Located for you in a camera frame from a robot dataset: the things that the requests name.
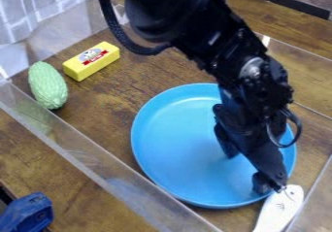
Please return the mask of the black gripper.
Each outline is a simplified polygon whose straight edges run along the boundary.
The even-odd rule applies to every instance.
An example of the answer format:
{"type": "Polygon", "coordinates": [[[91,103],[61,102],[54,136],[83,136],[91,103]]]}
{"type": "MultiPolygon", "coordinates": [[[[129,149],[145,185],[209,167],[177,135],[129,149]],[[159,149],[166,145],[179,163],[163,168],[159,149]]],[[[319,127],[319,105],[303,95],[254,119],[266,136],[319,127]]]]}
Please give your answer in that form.
{"type": "Polygon", "coordinates": [[[273,118],[259,120],[253,115],[237,116],[229,108],[214,106],[214,133],[229,158],[242,153],[257,168],[253,176],[254,191],[266,194],[275,190],[281,193],[287,186],[289,176],[281,150],[297,144],[303,132],[298,116],[282,109],[273,118]],[[287,130],[287,119],[298,126],[297,136],[283,144],[282,136],[287,130]]]}

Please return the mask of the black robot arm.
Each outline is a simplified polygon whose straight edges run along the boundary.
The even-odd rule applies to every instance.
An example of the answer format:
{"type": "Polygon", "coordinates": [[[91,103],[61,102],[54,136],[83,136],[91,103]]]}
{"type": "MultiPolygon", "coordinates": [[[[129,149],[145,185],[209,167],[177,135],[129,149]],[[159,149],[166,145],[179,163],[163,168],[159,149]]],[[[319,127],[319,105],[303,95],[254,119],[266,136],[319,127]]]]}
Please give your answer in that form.
{"type": "Polygon", "coordinates": [[[214,106],[214,133],[225,153],[242,153],[254,164],[255,191],[281,191],[287,170],[281,150],[294,88],[283,65],[267,54],[258,35],[226,0],[125,0],[138,35],[158,45],[138,45],[121,31],[123,45],[154,55],[175,47],[211,74],[222,102],[214,106]]]}

